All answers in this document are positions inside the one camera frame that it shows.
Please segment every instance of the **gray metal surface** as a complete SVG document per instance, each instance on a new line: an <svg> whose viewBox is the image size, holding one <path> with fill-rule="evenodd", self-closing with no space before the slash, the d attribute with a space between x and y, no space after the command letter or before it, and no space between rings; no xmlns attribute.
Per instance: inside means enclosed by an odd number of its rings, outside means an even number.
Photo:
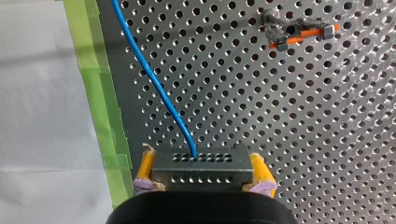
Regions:
<svg viewBox="0 0 396 224"><path fill-rule="evenodd" d="M192 158L179 148L161 147L152 179L170 190L240 190L243 184L251 183L253 168L245 145L198 149L198 158Z"/></svg>
<svg viewBox="0 0 396 224"><path fill-rule="evenodd" d="M134 166L142 142L188 152L109 2L99 8ZM260 152L300 223L395 222L396 1L128 3L127 22L200 147ZM271 51L267 8L342 31Z"/></svg>

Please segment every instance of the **hole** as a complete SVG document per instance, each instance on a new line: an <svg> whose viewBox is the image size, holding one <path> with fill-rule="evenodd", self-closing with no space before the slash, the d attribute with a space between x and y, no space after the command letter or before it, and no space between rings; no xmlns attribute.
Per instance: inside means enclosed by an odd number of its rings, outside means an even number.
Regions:
<svg viewBox="0 0 396 224"><path fill-rule="evenodd" d="M183 12L182 11L177 11L176 12L176 18L178 18L178 19L180 19L180 18L182 18L183 17Z"/></svg>
<svg viewBox="0 0 396 224"><path fill-rule="evenodd" d="M233 182L233 178L231 176L228 176L228 177L225 178L225 182L227 184L230 184L231 182Z"/></svg>
<svg viewBox="0 0 396 224"><path fill-rule="evenodd" d="M346 40L346 41L343 42L343 47L346 48L346 49L349 48L350 45L351 45L351 43L350 43L349 40Z"/></svg>
<svg viewBox="0 0 396 224"><path fill-rule="evenodd" d="M236 28L238 27L238 21L231 21L230 25L232 28Z"/></svg>
<svg viewBox="0 0 396 224"><path fill-rule="evenodd" d="M253 7L253 5L254 5L254 0L247 0L247 5L249 6L249 7Z"/></svg>
<svg viewBox="0 0 396 224"><path fill-rule="evenodd" d="M131 19L128 19L128 20L126 20L126 24L127 24L128 26L133 26L133 25L134 25L134 21L131 20Z"/></svg>
<svg viewBox="0 0 396 224"><path fill-rule="evenodd" d="M390 23L392 21L392 17L390 17L390 16L386 16L386 17L384 17L383 19L382 19L382 23L384 23L384 24L388 24L388 23Z"/></svg>
<svg viewBox="0 0 396 224"><path fill-rule="evenodd" d="M349 30L351 27L352 27L352 23L351 22L349 22L349 21L344 22L343 28L345 30Z"/></svg>
<svg viewBox="0 0 396 224"><path fill-rule="evenodd" d="M235 7L236 7L236 3L233 2L233 1L231 1L231 2L228 4L228 8L229 8L229 9L234 9Z"/></svg>
<svg viewBox="0 0 396 224"><path fill-rule="evenodd" d="M325 13L331 13L332 12L332 6L326 6L326 7L324 7L324 12Z"/></svg>
<svg viewBox="0 0 396 224"><path fill-rule="evenodd" d="M212 11L212 12L216 12L216 11L218 11L218 5L212 5L212 6L210 6L210 11Z"/></svg>
<svg viewBox="0 0 396 224"><path fill-rule="evenodd" d="M371 21L370 19L366 19L366 20L364 20L363 23L362 23L362 25L363 25L364 27L371 26L371 24L372 24L372 21Z"/></svg>
<svg viewBox="0 0 396 224"><path fill-rule="evenodd" d="M294 35L295 32L296 32L296 28L293 25L288 26L288 28L286 28L286 33L288 33L288 35Z"/></svg>
<svg viewBox="0 0 396 224"><path fill-rule="evenodd" d="M288 12L286 13L286 19L288 19L288 20L293 19L293 16L294 16L294 14L293 14L292 11L288 11Z"/></svg>
<svg viewBox="0 0 396 224"><path fill-rule="evenodd" d="M122 6L122 8L127 8L127 7L129 7L129 2L128 1L122 1L121 2L121 6Z"/></svg>
<svg viewBox="0 0 396 224"><path fill-rule="evenodd" d="M305 16L312 16L312 14L313 14L313 10L312 10L312 8L307 8L305 11L304 11L304 14L305 14Z"/></svg>
<svg viewBox="0 0 396 224"><path fill-rule="evenodd" d="M351 3L351 2L345 2L345 3L344 3L344 9L345 9L345 10L350 10L350 9L352 9L352 3Z"/></svg>
<svg viewBox="0 0 396 224"><path fill-rule="evenodd" d="M195 7L195 8L192 10L192 14L193 14L194 16L198 16L200 13L201 13L201 9L199 9L198 7Z"/></svg>
<svg viewBox="0 0 396 224"><path fill-rule="evenodd" d="M364 0L363 5L365 7L370 7L373 5L373 0Z"/></svg>

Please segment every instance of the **blue cable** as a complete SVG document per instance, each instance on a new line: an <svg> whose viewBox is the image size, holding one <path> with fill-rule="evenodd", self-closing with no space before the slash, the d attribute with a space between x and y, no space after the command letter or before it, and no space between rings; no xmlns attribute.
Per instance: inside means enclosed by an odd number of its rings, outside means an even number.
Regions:
<svg viewBox="0 0 396 224"><path fill-rule="evenodd" d="M157 89L158 93L160 94L161 98L163 99L163 102L165 103L166 107L168 108L169 112L171 112L172 117L176 121L178 127L183 132L184 137L186 138L186 141L189 144L191 155L193 157L196 157L197 156L197 148L196 148L194 139L192 139L192 136L190 135L189 130L187 129L183 120L178 115L171 100L169 99L165 90L161 86L161 83L158 80L157 76L152 72L151 68L149 67L149 64L146 61L145 56L143 56L142 51L140 51L139 47L134 42L134 36L131 34L131 31L129 30L128 26L126 25L125 18L122 15L119 0L112 0L112 1L113 1L114 12L117 15L117 19L119 20L122 31L124 32L124 35L125 35L126 39L128 40L128 43L131 46L132 51L136 55L136 58L140 62L140 64L142 64L143 69L148 74L148 77L151 79L152 83L154 84L155 88Z"/></svg>

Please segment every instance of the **metal bracket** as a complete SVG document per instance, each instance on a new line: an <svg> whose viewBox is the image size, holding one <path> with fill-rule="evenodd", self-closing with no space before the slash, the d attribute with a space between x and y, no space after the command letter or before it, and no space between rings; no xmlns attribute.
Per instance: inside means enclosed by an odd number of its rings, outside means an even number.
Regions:
<svg viewBox="0 0 396 224"><path fill-rule="evenodd" d="M240 190L250 183L253 168L245 145L199 148L198 158L179 149L158 150L151 179L167 190Z"/></svg>

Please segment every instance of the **yellow clip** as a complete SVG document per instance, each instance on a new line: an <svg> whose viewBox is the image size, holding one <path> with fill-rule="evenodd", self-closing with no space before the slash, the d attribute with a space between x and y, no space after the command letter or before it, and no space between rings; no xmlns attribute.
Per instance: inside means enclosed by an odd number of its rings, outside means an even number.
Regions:
<svg viewBox="0 0 396 224"><path fill-rule="evenodd" d="M250 161L254 170L254 182L272 181L276 183L274 176L264 163L264 158L259 153L250 154ZM275 189L271 189L271 198L275 197Z"/></svg>
<svg viewBox="0 0 396 224"><path fill-rule="evenodd" d="M151 167L155 159L155 149L148 144L143 144L145 147L149 147L150 150L146 150L143 153L142 162L140 163L139 171L137 172L137 179L150 179Z"/></svg>

